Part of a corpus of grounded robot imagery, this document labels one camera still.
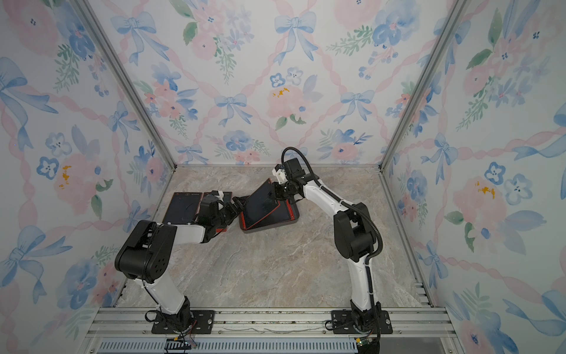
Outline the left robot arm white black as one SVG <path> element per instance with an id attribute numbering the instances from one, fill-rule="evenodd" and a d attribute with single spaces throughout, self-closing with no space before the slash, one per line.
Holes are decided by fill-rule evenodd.
<path id="1" fill-rule="evenodd" d="M 167 270 L 175 246 L 207 243 L 227 230 L 244 209 L 231 192 L 175 193 L 161 222 L 141 220 L 119 250 L 114 267 L 156 303 L 148 322 L 186 334 L 198 323 L 190 301 Z"/>

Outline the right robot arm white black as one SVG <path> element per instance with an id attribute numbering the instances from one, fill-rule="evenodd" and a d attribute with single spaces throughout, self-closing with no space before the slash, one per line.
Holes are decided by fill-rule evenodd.
<path id="1" fill-rule="evenodd" d="M 335 246 L 348 265 L 352 324 L 361 333 L 379 334 L 381 305 L 374 294 L 371 261 L 383 250 L 383 239 L 366 205 L 342 199 L 317 179 L 276 181 L 274 192 L 278 199 L 300 195 L 331 217 Z"/>

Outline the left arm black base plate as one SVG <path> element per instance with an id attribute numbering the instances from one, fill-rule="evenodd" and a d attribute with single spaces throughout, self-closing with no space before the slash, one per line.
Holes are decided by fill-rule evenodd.
<path id="1" fill-rule="evenodd" d="M 213 310 L 197 310 L 176 315 L 158 314 L 153 320 L 152 334 L 185 335 L 211 334 L 215 320 Z"/>

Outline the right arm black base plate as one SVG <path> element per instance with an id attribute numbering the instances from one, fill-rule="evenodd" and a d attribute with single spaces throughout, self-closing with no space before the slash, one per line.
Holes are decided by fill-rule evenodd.
<path id="1" fill-rule="evenodd" d="M 334 334 L 392 334 L 393 327 L 387 311 L 377 310 L 377 317 L 371 310 L 360 313 L 353 310 L 331 311 L 331 319 L 325 321 L 326 330 Z"/>

